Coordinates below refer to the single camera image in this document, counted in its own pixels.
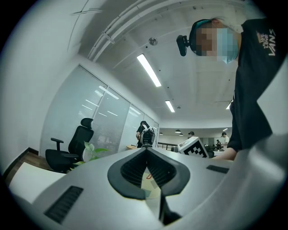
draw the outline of face mask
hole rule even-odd
[[[234,61],[238,55],[237,39],[229,28],[217,29],[217,59],[226,64]]]

